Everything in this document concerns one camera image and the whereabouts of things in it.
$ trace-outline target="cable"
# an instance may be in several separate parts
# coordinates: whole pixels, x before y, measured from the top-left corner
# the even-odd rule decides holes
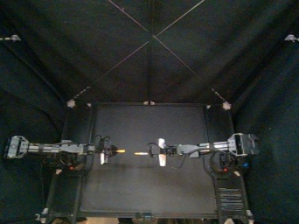
[[[181,159],[181,164],[177,167],[171,166],[172,169],[179,170],[183,168],[183,164],[184,164],[184,159],[187,158],[188,154],[183,154],[183,159]]]

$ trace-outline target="black curtain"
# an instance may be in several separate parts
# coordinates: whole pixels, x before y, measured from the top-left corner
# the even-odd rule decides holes
[[[17,34],[0,14],[0,38]],[[60,141],[65,114],[54,84],[24,41],[0,42],[0,223],[36,223],[44,207],[49,172],[41,159],[2,160],[8,137]]]
[[[260,139],[261,152],[251,158],[245,181],[251,209],[263,223],[299,219],[297,61],[297,42],[284,42],[236,102],[237,131]]]

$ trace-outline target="black fabric enclosure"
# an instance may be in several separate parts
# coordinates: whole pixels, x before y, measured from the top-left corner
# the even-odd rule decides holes
[[[52,175],[38,157],[2,160],[6,139],[58,142],[69,100],[231,103],[235,131],[261,144],[251,211],[261,223],[297,223],[299,42],[285,41],[299,38],[297,1],[0,3],[1,223],[36,223]]]

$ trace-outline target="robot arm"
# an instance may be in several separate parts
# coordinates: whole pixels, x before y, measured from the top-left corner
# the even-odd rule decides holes
[[[25,155],[49,155],[56,157],[56,155],[64,153],[64,157],[69,156],[73,161],[73,156],[85,157],[87,155],[97,153],[100,154],[100,164],[103,165],[108,162],[109,157],[115,156],[117,153],[125,152],[125,150],[119,150],[111,143],[104,144],[104,142],[105,138],[100,138],[97,147],[92,144],[76,144],[71,140],[62,140],[60,143],[54,144],[29,143],[22,136],[12,136],[5,146],[4,159],[22,158]]]
[[[252,134],[233,134],[227,142],[217,143],[200,143],[197,145],[179,144],[167,145],[161,138],[157,139],[159,147],[159,164],[165,166],[165,156],[189,156],[197,158],[200,155],[209,154],[215,151],[225,151],[231,156],[239,158],[259,153],[257,137]],[[137,152],[136,155],[149,155],[153,157],[152,152]]]
[[[4,158],[22,158],[26,154],[49,155],[62,151],[79,155],[93,154],[95,146],[91,144],[75,144],[69,140],[62,140],[61,143],[56,144],[29,143],[22,136],[13,136],[5,146]]]

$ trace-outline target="wire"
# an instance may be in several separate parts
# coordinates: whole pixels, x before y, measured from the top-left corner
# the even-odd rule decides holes
[[[175,23],[177,23],[179,22],[179,20],[181,20],[183,18],[184,18],[184,16],[197,7],[197,6],[200,6],[203,3],[204,3],[204,1],[205,0],[201,0],[199,3],[196,3],[195,4],[195,6],[192,6],[191,7],[191,9],[185,12],[185,13],[183,13],[181,14],[181,16],[179,17],[179,18],[176,18],[175,20],[173,20],[173,22],[155,35],[156,37],[159,36],[159,35],[161,35],[163,34],[163,32],[165,32],[167,30],[168,30],[168,28],[175,24]]]
[[[177,167],[171,166],[172,169],[179,170],[183,168],[183,164],[184,164],[184,159],[187,158],[188,154],[183,154],[183,159],[181,159],[181,164]]]
[[[135,21],[135,23],[148,32],[148,30],[143,27],[143,25],[125,13],[125,9],[120,8],[113,1],[108,0],[115,6],[116,8]]]
[[[136,54],[136,52],[147,45],[149,43],[149,41],[145,41],[135,50],[133,50],[133,52],[131,52],[127,56],[125,56],[125,58],[124,59],[121,59],[120,60],[120,62],[117,62],[117,64],[104,73],[104,74],[101,74],[100,76],[99,76],[99,78],[97,79],[95,79],[93,81],[92,81],[92,84],[91,85],[95,85],[108,74],[109,74],[109,72],[112,72],[135,54]],[[76,95],[73,95],[73,97],[72,97],[72,100],[73,99],[77,99],[81,95],[83,95],[83,93],[84,92],[87,92],[88,91],[88,89],[91,88],[91,86],[88,86],[88,87],[85,87]]]
[[[175,52],[171,50],[171,48],[164,44],[164,42],[156,37],[153,36],[153,38],[157,40],[157,42],[163,45],[163,47],[168,50],[168,52],[172,54],[172,56],[183,63],[183,65],[189,69],[189,71],[201,79],[201,75],[199,75],[192,69],[191,67],[185,64],[185,62],[183,61],[183,59],[175,54]],[[215,90],[215,88],[205,83],[205,86],[209,88],[209,90],[212,91],[212,93],[225,102],[225,98],[220,95],[220,93]]]

